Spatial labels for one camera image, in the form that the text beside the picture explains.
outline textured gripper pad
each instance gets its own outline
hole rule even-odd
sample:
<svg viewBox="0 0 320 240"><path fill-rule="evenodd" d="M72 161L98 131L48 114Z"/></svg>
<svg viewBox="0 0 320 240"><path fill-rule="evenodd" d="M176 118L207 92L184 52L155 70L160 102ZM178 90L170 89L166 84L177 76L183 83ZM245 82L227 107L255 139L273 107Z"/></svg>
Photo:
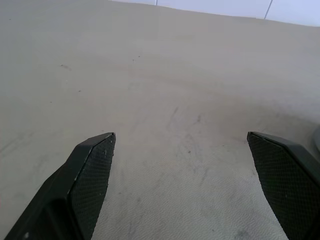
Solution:
<svg viewBox="0 0 320 240"><path fill-rule="evenodd" d="M116 137L111 135L89 154L70 192L71 207L85 240L90 240L106 196Z"/></svg>
<svg viewBox="0 0 320 240"><path fill-rule="evenodd" d="M247 140L264 195L289 240L315 239L319 187L281 145L250 133Z"/></svg>

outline white wall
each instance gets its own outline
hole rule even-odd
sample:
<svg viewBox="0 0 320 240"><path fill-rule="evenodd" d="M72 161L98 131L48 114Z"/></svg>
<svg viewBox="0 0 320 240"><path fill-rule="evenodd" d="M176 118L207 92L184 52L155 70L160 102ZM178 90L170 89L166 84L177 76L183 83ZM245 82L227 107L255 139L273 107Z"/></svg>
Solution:
<svg viewBox="0 0 320 240"><path fill-rule="evenodd" d="M320 1L273 0L266 19L292 24L320 26Z"/></svg>
<svg viewBox="0 0 320 240"><path fill-rule="evenodd" d="M202 13L320 26L319 0L115 0Z"/></svg>

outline gray floor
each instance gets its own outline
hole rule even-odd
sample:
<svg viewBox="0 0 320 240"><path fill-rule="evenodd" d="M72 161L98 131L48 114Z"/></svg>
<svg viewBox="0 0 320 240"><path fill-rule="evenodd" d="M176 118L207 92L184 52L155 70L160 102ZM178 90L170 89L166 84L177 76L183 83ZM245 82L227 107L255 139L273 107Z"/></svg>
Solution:
<svg viewBox="0 0 320 240"><path fill-rule="evenodd" d="M0 238L77 143L117 136L93 234L285 240L248 131L304 144L320 31L105 0L0 3Z"/></svg>

